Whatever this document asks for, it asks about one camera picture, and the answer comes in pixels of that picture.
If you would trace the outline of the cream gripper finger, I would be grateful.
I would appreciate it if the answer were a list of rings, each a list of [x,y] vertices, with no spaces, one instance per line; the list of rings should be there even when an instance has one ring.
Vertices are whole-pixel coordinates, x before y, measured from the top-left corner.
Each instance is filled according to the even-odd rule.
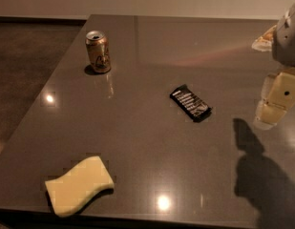
[[[251,45],[251,48],[259,52],[271,52],[274,43],[274,34],[277,26],[268,29],[264,34],[259,36]]]
[[[254,125],[261,130],[275,127],[295,105],[295,68],[269,74],[263,83]]]

